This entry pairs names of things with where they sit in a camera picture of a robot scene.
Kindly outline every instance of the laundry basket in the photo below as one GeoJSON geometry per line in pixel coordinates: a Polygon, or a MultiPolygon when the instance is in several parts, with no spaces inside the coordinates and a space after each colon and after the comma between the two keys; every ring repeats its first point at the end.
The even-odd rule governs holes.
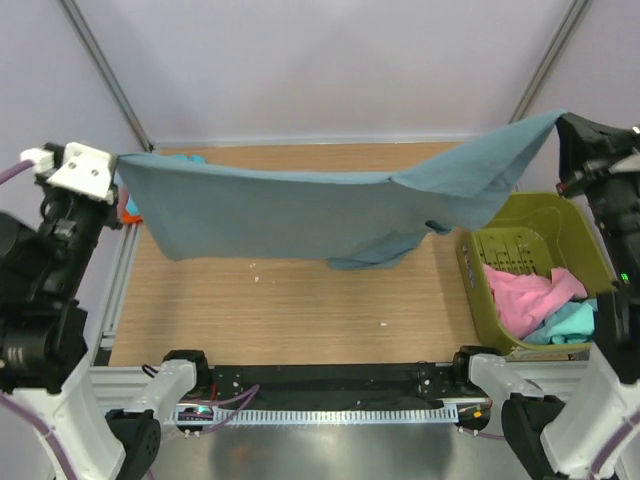
{"type": "Polygon", "coordinates": [[[456,246],[464,286],[478,339],[503,355],[527,357],[575,353],[591,344],[531,345],[502,325],[482,267],[516,275],[551,277],[565,267],[587,289],[590,298],[609,291],[613,277],[578,207],[553,193],[514,193],[485,228],[465,232],[456,246]]]}

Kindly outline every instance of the gray-blue towel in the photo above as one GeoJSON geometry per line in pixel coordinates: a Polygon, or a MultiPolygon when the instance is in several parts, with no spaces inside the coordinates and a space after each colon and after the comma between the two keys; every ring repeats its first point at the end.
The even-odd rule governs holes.
{"type": "Polygon", "coordinates": [[[431,231],[486,225],[563,113],[522,120],[393,173],[257,171],[145,153],[121,155],[118,171],[170,259],[393,267],[431,231]]]}

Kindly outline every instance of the white wall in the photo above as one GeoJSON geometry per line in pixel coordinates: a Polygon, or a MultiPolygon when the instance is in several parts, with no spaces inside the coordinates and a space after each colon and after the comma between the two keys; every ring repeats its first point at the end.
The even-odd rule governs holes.
{"type": "Polygon", "coordinates": [[[503,125],[570,0],[80,0],[157,143],[503,125]]]}
{"type": "MultiPolygon", "coordinates": [[[[139,150],[102,80],[56,2],[2,2],[0,30],[0,169],[20,151],[47,141],[85,141],[109,151],[139,150]]],[[[42,195],[33,176],[0,187],[0,208],[26,223],[39,222],[42,195]]],[[[101,274],[112,261],[116,236],[102,236],[82,284],[81,305],[95,310],[104,292],[101,274]]],[[[85,336],[98,333],[90,317],[85,336]]],[[[50,464],[33,433],[0,409],[0,477],[46,478],[50,464]]]]}
{"type": "MultiPolygon", "coordinates": [[[[640,2],[596,1],[537,98],[531,114],[566,108],[596,122],[629,128],[640,122],[640,2]]],[[[553,190],[558,141],[551,139],[521,179],[523,190],[553,190]]],[[[640,438],[625,456],[628,478],[640,478],[640,438]]]]}

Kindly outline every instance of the white ruler strip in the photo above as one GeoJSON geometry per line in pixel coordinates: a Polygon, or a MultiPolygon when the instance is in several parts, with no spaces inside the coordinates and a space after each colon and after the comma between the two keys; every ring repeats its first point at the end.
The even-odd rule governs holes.
{"type": "MultiPolygon", "coordinates": [[[[216,409],[213,418],[202,420],[178,420],[178,412],[174,414],[176,425],[211,425],[226,419],[233,412],[216,409]]],[[[294,412],[271,410],[244,410],[240,412],[229,426],[312,426],[312,425],[389,425],[409,423],[456,423],[458,408],[447,405],[438,410],[397,410],[388,412],[370,412],[364,410],[344,412],[294,412]]]]}

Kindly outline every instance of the wooden tabletop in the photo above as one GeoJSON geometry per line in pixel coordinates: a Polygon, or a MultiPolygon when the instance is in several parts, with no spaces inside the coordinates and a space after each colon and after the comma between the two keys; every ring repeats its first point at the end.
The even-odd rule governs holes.
{"type": "MultiPolygon", "coordinates": [[[[264,170],[394,171],[453,144],[182,149],[264,170]]],[[[111,365],[159,364],[201,349],[211,364],[450,361],[477,343],[456,234],[427,236],[393,270],[335,271],[326,261],[173,262],[143,227],[111,365]]]]}

